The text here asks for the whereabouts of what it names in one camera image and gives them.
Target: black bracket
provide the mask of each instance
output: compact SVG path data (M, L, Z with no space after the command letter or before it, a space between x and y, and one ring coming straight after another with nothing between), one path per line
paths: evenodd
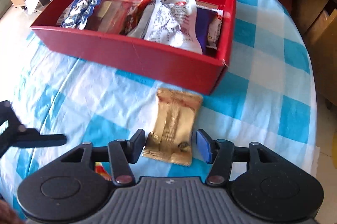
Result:
M323 202L322 186L274 151L259 142L246 148L224 139L213 140L202 129L196 140L204 161L213 164L205 184L227 189L245 211L279 222L316 215ZM233 162L246 162L247 171L229 184Z
M45 165L17 190L25 214L50 223L80 220L97 211L117 188L136 184L129 163L137 162L145 140L144 130L139 129L131 139L114 140L104 147L82 143ZM95 173L95 162L110 162L112 181ZM55 203L53 210L45 210Z
M63 134L40 135L34 128L26 128L11 108L9 101L0 102L0 126L8 122L8 127L0 135L0 158L9 147L36 148L61 146L67 143Z

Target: white plastic bag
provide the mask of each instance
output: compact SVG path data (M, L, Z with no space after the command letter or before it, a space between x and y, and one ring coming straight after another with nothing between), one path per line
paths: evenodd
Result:
M196 19L195 0L162 0L154 6L144 39L202 54Z

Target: red snack package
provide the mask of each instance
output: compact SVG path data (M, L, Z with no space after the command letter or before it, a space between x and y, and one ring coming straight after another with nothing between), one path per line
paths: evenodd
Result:
M102 0L86 29L126 35L138 24L150 0Z
M138 3L138 5L134 5L133 6L133 10L131 10L126 18L126 23L125 23L125 29L124 32L122 32L121 34L128 34L132 29L134 29L139 20L140 17L144 11L144 8L146 8L146 6L149 4L149 2L151 0L139 0L140 3Z

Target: cardboard box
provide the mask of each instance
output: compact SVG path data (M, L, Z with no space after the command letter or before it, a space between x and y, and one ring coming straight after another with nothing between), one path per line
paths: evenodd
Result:
M90 30L60 28L56 22L73 0L53 0L31 25L53 51L210 94L227 70L236 0L197 0L224 10L216 57L168 45Z

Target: snack package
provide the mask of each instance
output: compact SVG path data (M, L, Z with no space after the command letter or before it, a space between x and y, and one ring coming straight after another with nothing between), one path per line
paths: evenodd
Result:
M197 21L195 23L195 33L200 43L203 54L206 54L208 43L208 29L211 22L218 13L210 9L197 6Z
M138 5L132 6L132 10L129 10L128 12L128 16L125 22L125 30L124 30L125 35L128 34L132 29L134 29L138 25L142 12L144 11L144 9L151 0L139 0L139 1L140 2L138 3Z
M153 10L155 9L155 6L158 5L161 5L161 0L152 0L144 9L144 12L139 20L138 25L127 35L133 38L144 39Z
M70 9L72 7L72 5L74 4L74 2L72 2L63 12L62 14L59 16L57 22L56 22L56 26L60 27L61 24L63 23L63 21L69 16L70 13Z
M143 156L190 166L191 131L202 96L159 88L156 93L158 115L146 140Z
M141 0L103 0L90 18L87 29L110 34L124 34L127 17L132 17Z
M77 28L83 30L88 18L102 0L74 0L70 7L69 15L61 23L63 28Z
M75 0L62 27L126 34L150 0Z
M217 13L217 16L214 17L213 21L210 23L208 27L208 48L217 49L217 42L221 32L222 18L223 18L223 10L209 8L206 6L197 5L197 8L202 8L206 10L212 10Z
M195 35L196 19L195 0L162 0L154 6L144 39L202 54Z

